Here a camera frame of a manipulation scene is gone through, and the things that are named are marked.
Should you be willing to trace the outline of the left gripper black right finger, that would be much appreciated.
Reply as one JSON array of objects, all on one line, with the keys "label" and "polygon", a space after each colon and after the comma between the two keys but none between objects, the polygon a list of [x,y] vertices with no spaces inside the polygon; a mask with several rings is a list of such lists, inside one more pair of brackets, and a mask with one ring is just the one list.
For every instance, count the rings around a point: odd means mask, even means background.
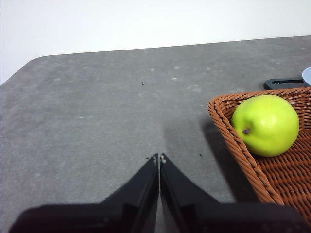
[{"label": "left gripper black right finger", "polygon": [[159,157],[160,193],[170,233],[309,233],[293,208],[272,203],[221,203]]}]

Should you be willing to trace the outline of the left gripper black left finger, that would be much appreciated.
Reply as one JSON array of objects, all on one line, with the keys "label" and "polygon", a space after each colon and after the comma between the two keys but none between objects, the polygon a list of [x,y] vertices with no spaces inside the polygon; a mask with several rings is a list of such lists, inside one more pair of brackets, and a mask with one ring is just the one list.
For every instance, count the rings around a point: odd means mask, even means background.
[{"label": "left gripper black left finger", "polygon": [[154,154],[138,172],[99,203],[54,204],[22,212],[12,233],[152,233],[159,194]]}]

